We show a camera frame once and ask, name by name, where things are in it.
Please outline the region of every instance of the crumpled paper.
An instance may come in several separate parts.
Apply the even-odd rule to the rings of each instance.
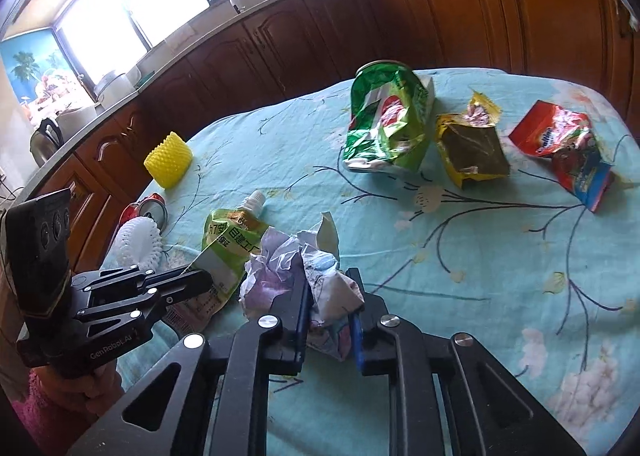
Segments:
[[[364,302],[357,283],[338,270],[338,232],[331,213],[322,213],[311,230],[289,236],[269,227],[260,242],[260,254],[245,264],[240,304],[249,319],[269,312],[273,299],[293,287],[291,260],[300,252],[314,306],[307,335],[308,346],[344,360],[351,349],[348,314]]]

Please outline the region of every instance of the human hand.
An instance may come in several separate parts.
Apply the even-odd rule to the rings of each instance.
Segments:
[[[124,394],[116,360],[73,380],[62,378],[52,367],[35,368],[38,385],[63,409],[102,416]]]

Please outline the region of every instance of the yellow foam fruit net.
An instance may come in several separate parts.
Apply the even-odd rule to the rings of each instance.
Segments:
[[[170,189],[184,176],[193,153],[173,131],[145,159],[146,170],[164,189]]]

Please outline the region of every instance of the blue wall poster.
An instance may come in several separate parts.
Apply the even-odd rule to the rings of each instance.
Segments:
[[[0,55],[22,110],[37,128],[43,118],[94,102],[62,55],[51,29],[0,42]]]

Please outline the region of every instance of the green snack bag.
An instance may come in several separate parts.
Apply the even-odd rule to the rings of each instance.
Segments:
[[[211,274],[211,290],[171,306],[164,322],[181,334],[201,332],[213,314],[231,298],[244,276],[250,253],[260,252],[260,240],[268,224],[260,221],[265,197],[254,191],[237,209],[217,209],[207,216],[202,252],[185,269]]]
[[[401,62],[376,61],[356,73],[342,162],[355,172],[417,171],[429,147],[433,78],[426,86]]]

